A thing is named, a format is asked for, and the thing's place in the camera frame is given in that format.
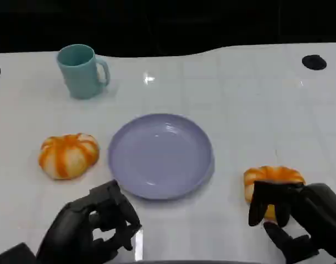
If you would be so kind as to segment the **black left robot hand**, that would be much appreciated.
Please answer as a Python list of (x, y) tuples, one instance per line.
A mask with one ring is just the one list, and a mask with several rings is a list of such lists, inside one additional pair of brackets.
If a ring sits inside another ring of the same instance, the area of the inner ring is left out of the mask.
[(132, 204), (115, 180), (92, 188), (57, 214), (36, 254), (40, 263), (106, 263), (120, 248), (133, 249), (141, 228)]

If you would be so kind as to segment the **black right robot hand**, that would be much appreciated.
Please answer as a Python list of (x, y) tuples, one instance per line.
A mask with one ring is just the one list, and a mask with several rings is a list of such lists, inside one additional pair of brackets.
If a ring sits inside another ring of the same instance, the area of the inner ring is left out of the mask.
[(336, 258), (336, 194), (324, 183), (255, 181), (248, 222), (263, 224), (287, 263), (320, 250)]

